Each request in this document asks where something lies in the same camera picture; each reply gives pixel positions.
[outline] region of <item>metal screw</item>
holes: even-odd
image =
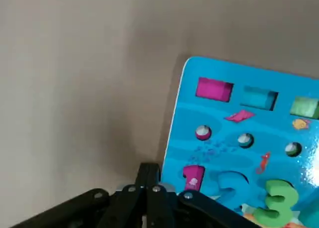
[[[130,187],[129,188],[129,192],[134,192],[136,189],[135,189],[135,187]]]
[[[160,191],[160,187],[159,186],[154,186],[152,190],[153,190],[153,192],[159,192]]]
[[[101,192],[98,192],[98,193],[94,194],[94,198],[95,199],[101,198],[102,196],[103,196],[103,194]]]
[[[186,199],[192,199],[192,198],[193,198],[193,194],[190,193],[190,192],[186,192],[186,193],[184,194],[184,197],[185,197]]]

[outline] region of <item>green rectangle block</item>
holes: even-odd
[[[290,114],[317,119],[319,118],[318,102],[317,99],[296,97]]]

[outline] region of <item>blue number 2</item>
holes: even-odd
[[[222,196],[216,201],[223,206],[242,213],[239,208],[250,196],[250,185],[245,176],[238,172],[222,172],[217,178]]]

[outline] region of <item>pink square block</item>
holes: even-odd
[[[199,78],[196,96],[228,102],[232,88],[233,84],[231,83],[208,78]]]

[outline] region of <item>green puzzle piece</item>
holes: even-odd
[[[265,200],[268,209],[257,208],[253,216],[265,226],[283,227],[293,217],[291,207],[297,203],[298,193],[283,180],[267,181],[266,191],[269,193]]]
[[[312,98],[296,97],[290,113],[294,115],[318,119],[318,100]]]

